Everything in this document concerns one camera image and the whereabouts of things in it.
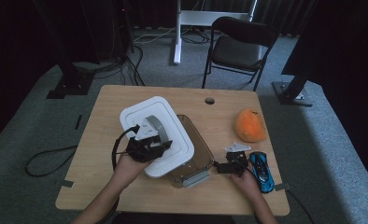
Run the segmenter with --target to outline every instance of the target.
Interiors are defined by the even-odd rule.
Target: hand
[[[151,163],[152,161],[134,161],[129,155],[122,154],[118,159],[111,181],[126,189]]]
[[[251,163],[248,165],[248,169],[252,170]],[[245,170],[241,176],[230,174],[230,178],[249,200],[252,201],[262,195],[256,178],[248,170]]]

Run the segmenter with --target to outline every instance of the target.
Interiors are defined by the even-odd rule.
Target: chair leg
[[[252,81],[253,81],[253,79],[254,79],[254,77],[255,76],[257,76],[257,74],[258,74],[258,72],[259,72],[260,70],[257,70],[257,71],[255,71],[254,73],[253,73],[253,75],[251,76],[251,79],[250,79],[250,81],[248,82],[248,83],[251,83]]]
[[[209,51],[209,53],[207,54],[205,73],[204,73],[204,81],[202,82],[202,89],[205,88],[207,74],[210,74],[210,72],[211,72],[211,60],[210,59],[211,58],[210,58],[210,51]]]
[[[256,79],[256,83],[254,84],[253,91],[257,90],[258,83],[260,82],[260,79],[261,79],[262,71],[263,71],[263,66],[260,68],[259,74]]]

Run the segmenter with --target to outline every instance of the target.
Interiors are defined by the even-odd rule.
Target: container lid
[[[177,116],[192,140],[195,152],[190,161],[183,163],[171,171],[168,177],[173,187],[189,188],[208,178],[209,174],[207,171],[213,167],[214,157],[190,118],[185,115]]]
[[[161,96],[154,96],[123,109],[120,113],[120,124],[123,130],[127,130],[136,124],[141,125],[143,120],[149,116],[154,116],[161,122],[168,139],[173,141],[163,156],[145,169],[147,175],[157,178],[189,161],[194,154],[194,146],[172,106]],[[126,136],[131,138],[135,134],[129,132]]]

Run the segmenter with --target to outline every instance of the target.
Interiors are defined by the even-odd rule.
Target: forearm
[[[120,197],[124,186],[110,180],[85,210],[73,221],[75,223],[97,223],[102,220]]]
[[[271,211],[266,200],[259,195],[252,195],[248,197],[250,203],[253,205],[254,213],[262,224],[275,224],[277,223],[274,214]]]

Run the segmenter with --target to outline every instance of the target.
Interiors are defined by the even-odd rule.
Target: black cable
[[[126,66],[126,73],[128,74],[129,79],[131,79],[132,86],[134,86],[134,80],[132,79],[132,76],[131,76],[132,70],[130,68],[130,65],[128,63],[126,63],[125,65],[127,65]]]
[[[59,152],[59,151],[66,151],[66,150],[69,150],[69,149],[72,149],[74,147],[77,147],[77,146],[72,146],[72,147],[64,147],[64,148],[59,148],[59,149],[53,149],[53,150],[47,150],[47,151],[42,151],[42,152],[38,152],[36,153],[35,155],[33,155],[27,162],[26,162],[26,165],[24,166],[24,172],[26,172],[26,174],[28,174],[29,176],[33,176],[33,177],[41,177],[41,176],[46,176],[46,175],[51,175],[53,174],[54,172],[56,172],[57,170],[59,170],[62,166],[64,166],[73,156],[74,154],[76,153],[76,150],[70,154],[70,156],[68,156],[67,159],[65,159],[58,167],[56,167],[55,169],[47,172],[47,173],[44,173],[44,174],[34,174],[32,172],[30,172],[30,169],[29,169],[29,165],[30,163],[33,161],[33,159],[35,159],[36,157],[42,155],[42,154],[47,154],[47,153],[54,153],[54,152]]]
[[[103,78],[108,78],[108,77],[112,77],[114,75],[117,75],[120,71],[117,71],[115,73],[112,73],[112,74],[109,74],[109,75],[106,75],[105,77],[94,77],[94,79],[103,79]]]
[[[76,65],[76,68],[79,72],[85,73],[85,74],[87,74],[87,73],[89,73],[89,74],[104,73],[104,72],[111,72],[111,71],[116,71],[118,69],[121,69],[122,66],[124,65],[124,63],[125,63],[125,61],[122,60],[121,58],[115,58],[115,59],[113,59],[113,62],[111,64],[107,64],[107,65],[102,66],[102,67],[84,68],[84,67]]]
[[[143,79],[141,78],[140,76],[140,73],[138,72],[138,65],[140,65],[140,62],[143,60],[143,50],[138,47],[138,46],[134,46],[135,48],[139,49],[140,51],[140,58],[139,60],[137,61],[136,65],[134,65],[134,63],[132,62],[132,60],[128,57],[128,62],[132,65],[132,67],[134,68],[134,82],[136,83],[136,85],[138,86],[138,82],[137,82],[137,78],[140,80],[141,84],[143,86],[146,86],[144,84],[144,81]]]
[[[202,40],[201,41],[196,41],[196,40],[193,40],[193,39],[189,39],[185,36],[189,36],[189,35],[199,35]],[[141,39],[148,39],[148,38],[155,38],[154,36],[139,36],[141,37]],[[162,38],[170,38],[170,39],[173,39],[173,38],[176,38],[175,35],[160,35],[158,36],[158,39],[162,39]],[[186,42],[186,43],[190,43],[190,44],[206,44],[206,43],[210,43],[210,37],[209,35],[207,34],[204,34],[202,32],[199,32],[199,31],[192,31],[191,33],[186,33],[186,34],[181,34],[181,39]]]
[[[136,40],[140,40],[140,39],[151,39],[151,41],[156,40],[156,39],[173,39],[175,38],[175,35],[141,35],[141,36],[135,36],[134,39]],[[145,44],[145,42],[135,42],[136,44]]]
[[[312,224],[315,224],[315,221],[313,220],[313,218],[310,216],[309,212],[306,210],[305,206],[300,202],[300,200],[288,189],[286,189],[286,192],[289,193],[289,195],[291,195],[291,197],[293,199],[295,199],[295,201],[297,201],[297,203],[303,208],[304,212],[306,213],[306,215],[308,216],[310,222]]]
[[[115,171],[115,168],[117,167],[117,154],[121,154],[121,153],[125,153],[124,151],[121,153],[117,153],[118,150],[118,146],[120,145],[120,140],[122,139],[123,136],[125,136],[125,134],[129,133],[129,132],[134,132],[137,133],[137,131],[140,129],[140,126],[136,125],[128,130],[126,130],[125,132],[123,132],[120,137],[117,138],[117,140],[115,141],[114,147],[112,148],[112,152],[111,152],[111,161],[112,161],[112,169]]]
[[[125,75],[123,74],[122,69],[120,70],[120,75],[122,76],[122,79],[123,79],[123,85],[126,85],[126,78],[125,78]]]
[[[256,178],[256,180],[257,180],[257,177],[253,174],[253,172],[251,172],[250,171],[250,169],[248,169],[247,167],[245,167],[242,163],[240,163],[238,160],[236,160],[236,159],[234,159],[234,161],[236,162],[236,163],[238,163],[240,166],[242,166],[243,168],[245,168],[249,173],[251,173],[255,178]],[[315,224],[315,221],[313,220],[313,218],[310,216],[310,214],[309,214],[309,212],[306,210],[306,208],[305,208],[305,206],[301,203],[301,201],[291,192],[291,191],[289,191],[288,189],[286,189],[286,191],[289,193],[289,195],[291,195],[291,197],[293,198],[293,199],[295,199],[295,201],[297,201],[297,203],[303,208],[303,210],[304,210],[304,212],[306,213],[306,215],[308,216],[308,218],[309,218],[309,220],[310,220],[310,222],[312,223],[312,224]]]

